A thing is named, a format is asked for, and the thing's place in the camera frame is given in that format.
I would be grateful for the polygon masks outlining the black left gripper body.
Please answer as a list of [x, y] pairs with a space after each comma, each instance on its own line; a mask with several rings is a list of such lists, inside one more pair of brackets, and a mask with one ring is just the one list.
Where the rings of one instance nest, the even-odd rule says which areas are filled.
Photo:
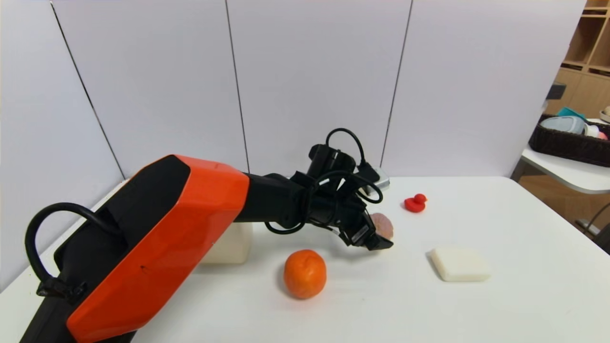
[[357, 195], [315, 195], [311, 200], [311, 224], [337, 234], [348, 246], [363, 247], [375, 233], [366, 204]]

